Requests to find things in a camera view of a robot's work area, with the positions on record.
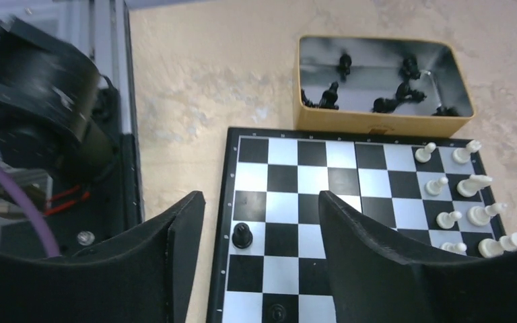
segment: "white pawn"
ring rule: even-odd
[[[471,160],[471,154],[476,153],[481,150],[481,142],[478,140],[473,140],[467,143],[465,148],[457,148],[453,151],[453,160],[458,164],[464,164]]]
[[[498,241],[484,239],[479,243],[479,252],[485,258],[501,256],[505,251],[517,250],[517,232],[509,236],[502,236]]]
[[[425,147],[419,148],[415,152],[415,160],[420,163],[426,163],[431,159],[431,153],[437,149],[435,143],[428,143]]]
[[[437,215],[437,224],[443,229],[450,229],[461,217],[462,213],[459,211],[453,211],[451,213],[441,212]]]
[[[470,175],[456,185],[456,190],[464,197],[474,196],[482,188],[492,184],[492,177],[486,175]]]
[[[441,194],[441,190],[443,189],[443,186],[447,185],[449,183],[449,179],[445,176],[439,178],[438,180],[430,180],[425,184],[425,191],[429,195],[437,196]]]
[[[482,227],[489,224],[490,220],[497,214],[503,213],[507,207],[506,203],[494,203],[487,207],[471,207],[467,211],[467,217],[469,222],[477,227]]]
[[[463,244],[462,242],[456,244],[445,242],[441,245],[441,249],[449,252],[454,252],[456,254],[462,254],[463,252],[467,251],[467,245]]]

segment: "beige tabletop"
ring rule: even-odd
[[[204,322],[228,126],[291,129],[303,34],[451,44],[495,197],[517,231],[517,0],[230,0],[131,13],[146,218],[192,190],[207,206],[188,322]]]

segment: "silver bolt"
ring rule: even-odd
[[[82,231],[76,236],[78,243],[82,246],[89,246],[94,243],[94,234],[90,231]]]

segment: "black square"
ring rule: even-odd
[[[450,229],[443,229],[437,224],[437,215],[441,212],[451,213],[454,211],[453,203],[450,201],[431,201],[423,200],[423,208],[425,209],[425,216],[427,217],[427,226],[430,230],[450,230],[458,231],[458,223]]]
[[[396,227],[395,215],[393,213],[393,202],[391,199],[383,197],[362,197],[361,209],[363,214],[371,217],[377,222]]]
[[[265,256],[298,257],[298,224],[267,223]]]
[[[285,319],[277,321],[273,317],[274,306],[281,306],[286,313]],[[263,323],[298,323],[298,295],[263,294]]]
[[[420,147],[412,147],[413,155]],[[418,172],[433,172],[433,173],[444,173],[445,168],[443,167],[443,162],[441,161],[441,154],[439,154],[439,149],[433,150],[431,153],[431,159],[429,159],[426,163],[419,163],[415,158],[413,158],[415,162],[415,168]]]
[[[269,165],[269,192],[298,192],[298,167]]]
[[[269,140],[241,138],[239,144],[239,162],[268,163]]]
[[[235,192],[235,209],[233,219],[235,221],[264,222],[267,218],[267,193],[247,192],[237,190]]]
[[[320,216],[318,215],[318,195],[298,195],[298,223],[320,224]]]
[[[431,246],[431,238],[429,237],[428,230],[397,229],[397,231],[408,238]]]
[[[262,256],[232,254],[227,290],[262,293],[264,262]]]
[[[483,258],[479,252],[479,243],[484,239],[493,239],[492,234],[484,232],[461,232],[463,244],[467,245],[467,256]]]
[[[298,141],[298,165],[326,167],[326,143]]]
[[[456,186],[461,180],[466,180],[470,175],[465,174],[446,174],[447,179],[449,179],[449,188],[451,189],[451,197],[453,201],[474,201],[474,202],[482,202],[481,193],[477,192],[474,196],[464,197],[456,190]]]
[[[372,170],[386,170],[385,152],[383,145],[355,144],[355,158],[358,168],[369,168]]]
[[[359,196],[357,170],[350,168],[328,168],[328,188],[336,195]]]
[[[391,196],[402,199],[420,199],[421,191],[415,172],[388,171]]]
[[[301,258],[298,261],[298,293],[331,296],[326,259]]]

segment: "tan box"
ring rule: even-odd
[[[352,61],[345,81],[337,70],[344,53]],[[416,58],[420,78],[409,84],[427,98],[401,104],[391,114],[372,112],[375,99],[395,98],[404,80],[401,66],[410,56]],[[461,75],[454,51],[439,42],[303,36],[296,60],[294,126],[308,131],[450,137],[476,115]],[[302,89],[309,100],[318,102],[334,81],[339,84],[339,110],[304,104]],[[432,116],[441,106],[454,107],[459,116]]]

